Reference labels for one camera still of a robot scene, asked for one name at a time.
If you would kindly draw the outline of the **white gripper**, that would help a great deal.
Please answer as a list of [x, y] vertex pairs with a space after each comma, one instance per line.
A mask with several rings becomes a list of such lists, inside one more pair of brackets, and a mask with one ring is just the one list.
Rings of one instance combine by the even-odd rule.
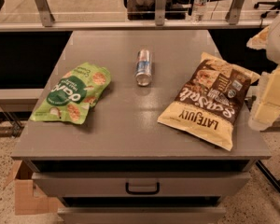
[[261, 74], [259, 98], [261, 103], [252, 105], [248, 125], [252, 130], [264, 131], [280, 116], [280, 65], [271, 73]]

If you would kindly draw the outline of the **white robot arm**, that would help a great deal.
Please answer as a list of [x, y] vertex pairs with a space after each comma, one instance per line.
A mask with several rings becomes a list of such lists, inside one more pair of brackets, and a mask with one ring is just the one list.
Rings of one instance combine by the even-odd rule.
[[280, 116], [280, 13], [246, 45], [251, 49], [265, 49], [267, 59], [277, 64], [271, 73], [261, 74], [248, 121], [251, 129], [264, 131]]

